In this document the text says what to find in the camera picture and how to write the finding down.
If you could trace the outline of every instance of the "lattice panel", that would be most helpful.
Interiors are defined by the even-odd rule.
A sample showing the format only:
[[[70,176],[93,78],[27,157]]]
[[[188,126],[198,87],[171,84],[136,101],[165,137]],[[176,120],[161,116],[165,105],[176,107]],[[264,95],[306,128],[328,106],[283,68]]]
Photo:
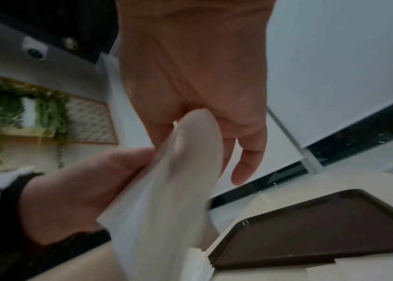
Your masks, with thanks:
[[[118,143],[107,104],[71,97],[67,108],[72,142]]]

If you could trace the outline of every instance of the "white roller blind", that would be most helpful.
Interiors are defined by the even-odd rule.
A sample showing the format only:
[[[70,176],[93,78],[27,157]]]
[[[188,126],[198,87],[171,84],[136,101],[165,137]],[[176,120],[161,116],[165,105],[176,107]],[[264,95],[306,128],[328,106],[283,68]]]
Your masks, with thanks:
[[[306,147],[393,104],[392,0],[279,0],[268,106]]]
[[[268,135],[266,152],[264,153],[263,161],[259,168],[247,182],[251,182],[261,178],[262,176],[278,171],[279,169],[300,161],[303,158],[297,148],[295,148],[270,115],[267,115],[266,117],[266,125]],[[223,175],[218,180],[216,190],[212,197],[236,188],[236,186],[232,184],[230,178],[233,169],[241,158],[241,152],[242,148],[237,141],[235,149],[233,150],[232,158],[224,170]]]

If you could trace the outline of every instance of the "security camera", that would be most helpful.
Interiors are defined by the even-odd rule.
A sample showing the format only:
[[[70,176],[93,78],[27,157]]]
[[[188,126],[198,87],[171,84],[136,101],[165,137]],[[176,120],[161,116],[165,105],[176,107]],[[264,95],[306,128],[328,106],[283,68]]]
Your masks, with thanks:
[[[47,55],[49,47],[31,37],[26,36],[22,41],[22,51],[26,52],[32,58],[37,60],[44,60]]]

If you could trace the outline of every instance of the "dark window glass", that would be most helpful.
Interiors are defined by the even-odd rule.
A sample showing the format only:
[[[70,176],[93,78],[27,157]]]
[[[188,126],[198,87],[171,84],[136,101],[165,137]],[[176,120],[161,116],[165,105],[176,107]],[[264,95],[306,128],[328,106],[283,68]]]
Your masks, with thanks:
[[[308,148],[323,166],[393,140],[393,105]]]
[[[265,175],[264,177],[251,181],[243,186],[237,187],[212,198],[210,209],[220,207],[246,196],[255,194],[259,191],[277,186],[278,184],[289,181],[301,175],[305,175],[307,173],[308,171],[300,162],[294,163],[276,172]]]

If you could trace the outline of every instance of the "person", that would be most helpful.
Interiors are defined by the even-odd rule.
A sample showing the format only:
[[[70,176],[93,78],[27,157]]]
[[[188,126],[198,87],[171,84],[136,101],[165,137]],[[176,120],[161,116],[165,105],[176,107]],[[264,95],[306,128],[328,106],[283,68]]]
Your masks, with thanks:
[[[242,184],[267,143],[265,30],[275,0],[119,0],[123,83],[155,147],[197,108],[216,117]],[[0,173],[0,279],[35,248],[99,228],[98,215],[154,157],[115,150],[57,173]]]

